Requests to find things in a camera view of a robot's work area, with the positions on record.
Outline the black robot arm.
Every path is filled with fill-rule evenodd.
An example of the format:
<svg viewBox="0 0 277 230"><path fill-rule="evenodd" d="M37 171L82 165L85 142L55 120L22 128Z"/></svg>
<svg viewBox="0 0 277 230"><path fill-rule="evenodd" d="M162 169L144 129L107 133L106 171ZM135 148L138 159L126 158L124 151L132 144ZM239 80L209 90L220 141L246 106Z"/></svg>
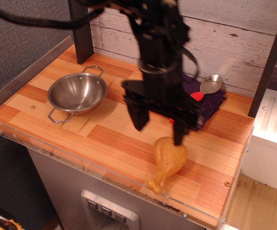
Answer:
<svg viewBox="0 0 277 230"><path fill-rule="evenodd" d="M113 0L110 7L128 17L138 42L138 67L142 80L122 82L124 100L137 130L155 112L175 121L174 144L182 144L190 129L201 124L200 104L184 90L183 56L195 57L185 48L189 26L175 0Z"/></svg>

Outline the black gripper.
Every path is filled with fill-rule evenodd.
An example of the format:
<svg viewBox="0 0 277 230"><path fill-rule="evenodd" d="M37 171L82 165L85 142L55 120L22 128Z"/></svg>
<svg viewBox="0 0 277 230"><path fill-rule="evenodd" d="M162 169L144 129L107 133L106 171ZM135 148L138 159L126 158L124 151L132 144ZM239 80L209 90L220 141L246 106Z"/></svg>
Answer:
<svg viewBox="0 0 277 230"><path fill-rule="evenodd" d="M154 67L139 62L142 80L125 80L124 100L136 130L141 131L149 121L149 112L175 119L173 125L174 145L179 146L190 129L201 124L201 105L183 89L183 72L180 64Z"/></svg>

